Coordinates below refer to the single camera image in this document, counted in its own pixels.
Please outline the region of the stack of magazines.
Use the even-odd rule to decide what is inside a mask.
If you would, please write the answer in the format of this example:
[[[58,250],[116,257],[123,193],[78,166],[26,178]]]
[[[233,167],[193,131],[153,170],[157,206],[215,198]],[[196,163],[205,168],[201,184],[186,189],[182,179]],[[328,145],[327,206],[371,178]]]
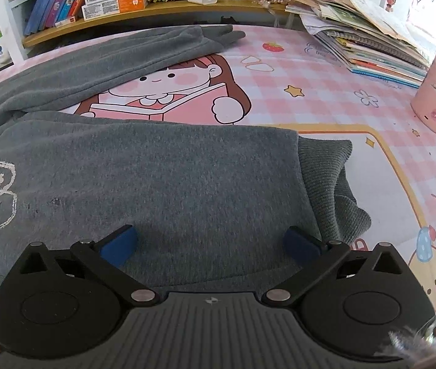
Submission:
[[[288,0],[286,12],[351,73],[419,88],[429,69],[406,25],[370,0]]]

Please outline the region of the grey sweatshirt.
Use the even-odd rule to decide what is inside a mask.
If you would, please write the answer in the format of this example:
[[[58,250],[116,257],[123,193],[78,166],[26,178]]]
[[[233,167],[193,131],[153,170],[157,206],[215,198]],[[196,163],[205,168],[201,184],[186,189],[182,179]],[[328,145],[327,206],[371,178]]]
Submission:
[[[244,34],[230,25],[153,29],[40,63],[0,82],[0,284],[31,242],[64,249],[135,227],[124,271],[160,292],[264,292],[296,272],[297,226],[353,242],[371,225],[346,179],[348,140],[280,128],[81,114],[128,81],[187,74]]]

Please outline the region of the pink checked table mat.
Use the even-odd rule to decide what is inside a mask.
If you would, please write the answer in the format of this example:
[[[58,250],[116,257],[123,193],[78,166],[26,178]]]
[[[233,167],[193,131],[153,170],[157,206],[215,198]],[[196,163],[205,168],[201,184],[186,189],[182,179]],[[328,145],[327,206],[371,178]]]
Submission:
[[[393,245],[423,287],[435,316],[418,331],[390,335],[395,361],[353,361],[327,350],[293,313],[269,307],[264,292],[155,291],[160,301],[129,311],[97,347],[74,356],[36,359],[0,352],[0,368],[408,368],[436,352],[436,134],[410,107],[416,91],[337,67],[306,35],[234,28],[242,39],[219,59],[184,75],[128,81],[83,102],[101,118],[217,126],[215,110],[239,126],[280,128],[315,140],[348,140],[346,179],[371,219],[353,242],[369,251]],[[115,38],[60,48],[0,73],[0,82],[43,62]]]

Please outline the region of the lower orange white box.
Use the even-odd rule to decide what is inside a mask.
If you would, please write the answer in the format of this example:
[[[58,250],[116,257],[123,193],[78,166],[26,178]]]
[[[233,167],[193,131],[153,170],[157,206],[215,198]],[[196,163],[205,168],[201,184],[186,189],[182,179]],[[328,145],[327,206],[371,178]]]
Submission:
[[[91,21],[117,14],[141,11],[147,6],[147,0],[104,0],[82,7],[83,19]]]

